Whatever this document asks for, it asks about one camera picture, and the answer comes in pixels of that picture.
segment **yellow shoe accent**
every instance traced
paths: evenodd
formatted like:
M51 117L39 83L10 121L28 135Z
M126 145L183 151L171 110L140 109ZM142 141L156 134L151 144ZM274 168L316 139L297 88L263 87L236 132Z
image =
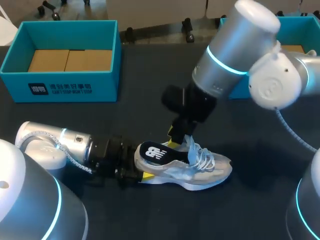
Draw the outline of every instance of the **yellow shoe accent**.
M155 177L155 175L144 171L144 172L143 172L143 175L142 175L142 182L143 182L143 181L150 180L150 179L152 179L152 178L154 178L154 177Z
M168 147L169 147L169 148L175 149L176 147L179 147L179 146L180 146L180 144L178 144L178 143L176 143L176 142L173 142L172 139L170 139L170 140L168 141Z
M169 133L170 133L171 129L172 129L172 125L170 126L169 131L168 131L168 133L167 133L168 136L169 136Z

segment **blue cardboard box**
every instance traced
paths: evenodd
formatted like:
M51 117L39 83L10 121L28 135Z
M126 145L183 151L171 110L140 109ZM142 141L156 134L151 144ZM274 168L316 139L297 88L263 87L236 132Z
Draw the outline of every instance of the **blue cardboard box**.
M36 50L112 50L110 70L28 72ZM16 103L115 102L120 65L117 21L33 21L20 25L0 76Z
M280 31L276 38L282 45L301 45L305 53L315 50L320 55L320 24L314 16L280 16ZM226 18L220 20L220 26ZM247 99L249 93L249 77L243 79L229 95L230 99Z

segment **black insole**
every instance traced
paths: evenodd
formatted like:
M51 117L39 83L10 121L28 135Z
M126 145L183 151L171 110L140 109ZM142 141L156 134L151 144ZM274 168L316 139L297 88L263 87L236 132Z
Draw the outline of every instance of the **black insole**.
M145 160L159 165L165 165L174 160L189 164L187 151L177 151L153 141L145 141L141 144L140 155Z

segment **sneaker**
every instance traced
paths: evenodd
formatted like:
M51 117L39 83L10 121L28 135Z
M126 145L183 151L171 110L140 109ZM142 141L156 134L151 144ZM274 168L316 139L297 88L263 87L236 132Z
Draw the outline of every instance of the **sneaker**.
M154 176L143 183L179 184L187 190L198 191L222 183L232 172L231 160L201 148L192 136L172 149L153 141L140 144L134 153L135 166Z

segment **black table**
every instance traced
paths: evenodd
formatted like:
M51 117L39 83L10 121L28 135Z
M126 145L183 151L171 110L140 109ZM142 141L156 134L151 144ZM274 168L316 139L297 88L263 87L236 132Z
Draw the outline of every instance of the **black table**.
M168 84L185 86L205 44L124 45L116 103L15 104L0 81L0 138L14 142L24 121L137 142L164 142L175 115L161 104ZM1 61L8 48L0 48ZM283 111L307 142L320 144L319 98L303 98ZM199 192L174 184L139 184L125 190L114 179L104 187L66 185L83 201L88 240L212 239L286 240L285 213L313 154L283 128L272 111L252 100L220 102L194 139L228 156L231 177Z

